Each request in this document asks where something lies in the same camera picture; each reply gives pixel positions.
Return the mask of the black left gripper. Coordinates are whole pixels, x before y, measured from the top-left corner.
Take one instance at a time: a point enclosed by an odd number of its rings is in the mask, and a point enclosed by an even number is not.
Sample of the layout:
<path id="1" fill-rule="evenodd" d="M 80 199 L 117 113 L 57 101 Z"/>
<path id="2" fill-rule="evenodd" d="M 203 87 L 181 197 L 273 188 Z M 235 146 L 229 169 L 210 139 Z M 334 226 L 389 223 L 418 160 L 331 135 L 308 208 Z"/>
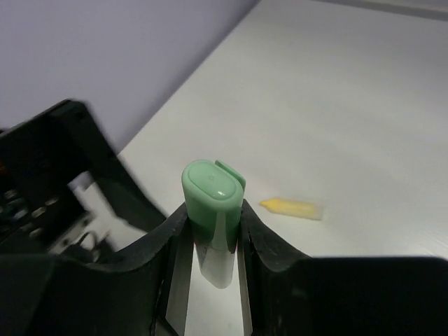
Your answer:
<path id="1" fill-rule="evenodd" d="M 83 101 L 1 131 L 1 253 L 42 253 L 91 218 L 70 188 L 89 174 L 114 214 L 144 232 L 165 215 L 144 195 Z"/>

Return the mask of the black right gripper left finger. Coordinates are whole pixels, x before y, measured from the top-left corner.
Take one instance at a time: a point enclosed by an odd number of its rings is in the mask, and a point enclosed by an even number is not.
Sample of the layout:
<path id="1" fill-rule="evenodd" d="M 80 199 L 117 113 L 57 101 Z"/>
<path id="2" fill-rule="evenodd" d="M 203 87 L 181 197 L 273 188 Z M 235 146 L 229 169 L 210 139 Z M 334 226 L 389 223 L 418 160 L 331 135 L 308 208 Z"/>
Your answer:
<path id="1" fill-rule="evenodd" d="M 105 263 L 16 230 L 1 242 L 1 334 L 183 335 L 190 276 L 184 206 Z"/>

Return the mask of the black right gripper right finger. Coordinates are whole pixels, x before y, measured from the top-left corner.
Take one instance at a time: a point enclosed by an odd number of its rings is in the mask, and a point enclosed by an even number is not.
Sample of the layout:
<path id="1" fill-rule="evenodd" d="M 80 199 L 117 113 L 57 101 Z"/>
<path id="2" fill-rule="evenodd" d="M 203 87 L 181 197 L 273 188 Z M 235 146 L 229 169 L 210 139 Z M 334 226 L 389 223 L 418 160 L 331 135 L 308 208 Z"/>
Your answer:
<path id="1" fill-rule="evenodd" d="M 313 258 L 248 203 L 237 255 L 245 335 L 447 334 L 443 258 Z"/>

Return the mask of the yellow pencil-shaped highlighter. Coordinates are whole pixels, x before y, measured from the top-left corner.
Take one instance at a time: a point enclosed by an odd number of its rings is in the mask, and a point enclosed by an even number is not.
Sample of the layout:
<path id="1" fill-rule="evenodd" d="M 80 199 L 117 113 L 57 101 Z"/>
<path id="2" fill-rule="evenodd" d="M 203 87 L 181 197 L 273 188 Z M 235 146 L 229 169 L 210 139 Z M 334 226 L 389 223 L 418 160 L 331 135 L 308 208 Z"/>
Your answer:
<path id="1" fill-rule="evenodd" d="M 273 214 L 282 216 L 313 221 L 321 221 L 323 218 L 323 207 L 313 202 L 274 197 L 261 201 L 259 205 Z"/>

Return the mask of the green pencil-shaped highlighter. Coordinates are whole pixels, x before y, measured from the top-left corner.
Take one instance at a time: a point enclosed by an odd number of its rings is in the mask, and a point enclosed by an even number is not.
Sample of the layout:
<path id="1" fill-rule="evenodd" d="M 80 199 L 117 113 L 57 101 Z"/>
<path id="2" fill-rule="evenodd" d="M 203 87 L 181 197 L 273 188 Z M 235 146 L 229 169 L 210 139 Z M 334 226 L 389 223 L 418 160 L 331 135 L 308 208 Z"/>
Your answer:
<path id="1" fill-rule="evenodd" d="M 232 282 L 246 180 L 220 160 L 196 160 L 183 170 L 181 184 L 199 270 L 216 288 L 227 288 Z"/>

